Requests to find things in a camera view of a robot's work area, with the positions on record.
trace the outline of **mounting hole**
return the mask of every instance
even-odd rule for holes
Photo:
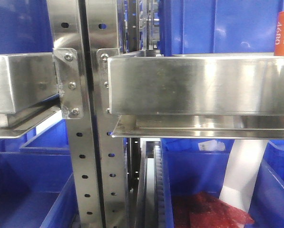
[[[107,25],[106,24],[99,24],[98,27],[100,29],[106,29],[107,28]]]
[[[60,25],[65,29],[69,28],[69,24],[66,22],[62,22]]]

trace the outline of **bolt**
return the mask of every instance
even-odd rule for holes
[[[109,83],[107,81],[104,82],[104,85],[105,85],[106,88],[109,88]]]
[[[104,61],[104,62],[107,62],[108,58],[109,58],[109,55],[108,54],[102,54],[100,56],[100,58]]]
[[[71,111],[72,115],[78,115],[79,114],[79,109],[78,108],[73,108]]]
[[[69,89],[73,90],[76,89],[76,83],[75,82],[69,82]]]
[[[72,53],[67,52],[67,53],[65,54],[65,60],[71,62],[71,61],[73,60],[73,55],[72,55]]]

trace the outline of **blue crate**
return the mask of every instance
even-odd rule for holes
[[[52,48],[46,0],[0,1],[0,54],[52,52]]]
[[[67,127],[64,120],[52,125],[20,147],[20,151],[50,154],[70,154]]]
[[[36,135],[33,129],[17,139],[0,139],[0,152],[19,152],[20,147]]]
[[[269,141],[265,149],[264,159],[284,180],[284,140]]]
[[[160,0],[160,48],[190,53],[273,52],[284,0]]]
[[[77,213],[69,155],[0,153],[0,228],[65,228]]]
[[[198,143],[206,142],[213,139],[176,139],[176,138],[164,138],[161,139],[162,147],[164,151],[182,152],[191,151],[198,152]],[[218,142],[225,144],[225,152],[230,153],[234,140],[233,139],[215,139]]]
[[[171,196],[206,191],[219,196],[229,154],[163,153],[166,228],[173,228]],[[284,182],[263,160],[249,210],[255,224],[245,228],[284,228]]]

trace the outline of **reflective metal surface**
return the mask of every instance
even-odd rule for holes
[[[108,59],[110,113],[284,115],[284,57],[141,55]]]
[[[16,115],[0,114],[0,138],[19,138],[60,110],[57,102],[43,102]]]
[[[140,0],[128,0],[128,22],[127,22],[127,34],[128,34],[128,51],[140,50],[140,26],[139,26],[139,8]]]
[[[88,88],[86,73],[86,64],[89,65],[89,63],[85,61],[87,44],[82,36],[84,25],[81,24],[81,20],[85,14],[82,2],[47,0],[54,48],[73,48],[77,51],[84,116],[81,119],[67,120],[66,123],[81,227],[101,228],[103,227],[100,205],[101,187],[99,186],[101,181],[98,178],[100,168],[94,144],[92,91]],[[65,92],[70,93],[67,96],[69,99],[75,99],[76,96],[71,95],[73,91]]]
[[[77,52],[72,48],[55,48],[53,53],[62,118],[80,119],[84,116],[84,108]]]
[[[284,116],[122,115],[112,136],[284,139]]]
[[[0,55],[1,114],[15,114],[57,91],[52,53]]]
[[[102,167],[103,199],[107,228],[129,227],[127,152],[123,139],[110,136],[117,116],[108,112],[107,56],[122,52],[123,1],[85,1],[88,23],[88,38],[92,62],[94,108],[98,124],[98,142]]]
[[[139,167],[138,188],[137,188],[137,204],[135,208],[134,228],[145,227],[145,200],[146,200],[146,176],[147,176],[147,155],[146,143],[143,142],[141,150],[141,160]]]

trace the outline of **metal rail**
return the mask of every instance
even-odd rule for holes
[[[79,0],[47,0],[47,4],[54,48],[73,48],[77,51],[83,117],[68,119],[66,123],[81,227],[101,228],[103,220],[100,166],[96,143],[94,143],[97,133],[93,127],[93,97],[92,90],[89,88],[92,79],[87,74],[89,63],[85,59],[85,52],[88,43],[83,37],[86,28],[82,23],[86,12],[82,1]],[[67,95],[66,98],[70,102],[75,102],[75,100],[71,101],[71,98],[75,99],[75,96]]]

